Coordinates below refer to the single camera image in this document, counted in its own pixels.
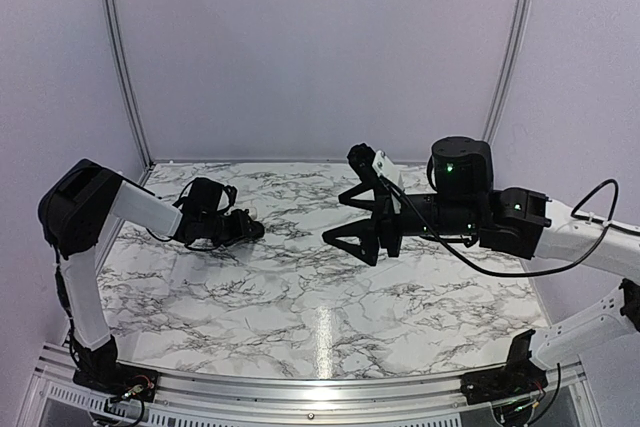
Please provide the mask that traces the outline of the white oval charging case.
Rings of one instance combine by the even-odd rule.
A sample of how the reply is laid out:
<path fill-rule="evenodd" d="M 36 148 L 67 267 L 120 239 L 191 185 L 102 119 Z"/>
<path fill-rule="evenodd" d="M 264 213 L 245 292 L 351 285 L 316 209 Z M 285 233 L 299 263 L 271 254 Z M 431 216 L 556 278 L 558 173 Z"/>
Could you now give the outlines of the white oval charging case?
<path fill-rule="evenodd" d="M 244 211 L 252 220 L 258 219 L 258 211 L 255 207 L 247 207 Z"/>

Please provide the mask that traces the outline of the round black charging case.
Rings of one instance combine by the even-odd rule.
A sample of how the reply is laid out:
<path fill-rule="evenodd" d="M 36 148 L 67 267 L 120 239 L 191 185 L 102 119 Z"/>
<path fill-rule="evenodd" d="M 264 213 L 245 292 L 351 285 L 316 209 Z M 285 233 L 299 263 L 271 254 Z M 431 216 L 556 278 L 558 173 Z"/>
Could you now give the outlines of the round black charging case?
<path fill-rule="evenodd" d="M 247 226 L 246 236 L 250 241 L 262 239 L 265 234 L 265 227 L 258 221 L 251 220 Z"/>

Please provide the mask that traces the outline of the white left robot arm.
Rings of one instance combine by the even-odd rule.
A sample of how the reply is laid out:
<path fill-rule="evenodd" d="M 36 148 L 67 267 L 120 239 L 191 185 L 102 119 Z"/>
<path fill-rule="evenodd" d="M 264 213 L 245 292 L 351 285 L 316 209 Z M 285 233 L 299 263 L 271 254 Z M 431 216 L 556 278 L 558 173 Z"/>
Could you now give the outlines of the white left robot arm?
<path fill-rule="evenodd" d="M 70 322 L 76 377 L 116 392 L 151 373 L 126 367 L 107 325 L 96 274 L 96 246 L 110 217 L 135 224 L 186 248 L 213 249 L 263 237 L 255 213 L 236 207 L 237 190 L 205 177 L 189 182 L 173 203 L 89 159 L 76 163 L 41 199 L 38 219 L 56 259 L 56 288 Z"/>

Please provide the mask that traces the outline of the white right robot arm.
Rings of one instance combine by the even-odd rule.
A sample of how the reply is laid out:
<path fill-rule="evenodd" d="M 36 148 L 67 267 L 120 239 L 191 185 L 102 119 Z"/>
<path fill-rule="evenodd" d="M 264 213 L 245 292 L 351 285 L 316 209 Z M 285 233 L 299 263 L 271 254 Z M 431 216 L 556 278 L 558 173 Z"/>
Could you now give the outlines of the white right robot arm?
<path fill-rule="evenodd" d="M 450 136 L 431 148 L 426 174 L 429 193 L 408 194 L 400 169 L 383 151 L 366 144 L 347 156 L 358 185 L 339 195 L 340 204 L 366 210 L 370 217 L 323 233 L 327 244 L 373 266 L 385 250 L 400 254 L 406 237 L 440 244 L 472 270 L 494 278 L 456 249 L 457 244 L 559 261 L 534 277 L 568 272 L 584 265 L 620 277 L 621 284 L 593 306 L 545 330 L 516 336 L 495 385 L 515 395 L 534 378 L 534 367 L 549 370 L 568 357 L 639 330 L 639 230 L 618 225 L 612 213 L 600 218 L 547 195 L 519 187 L 493 186 L 490 145 Z"/>

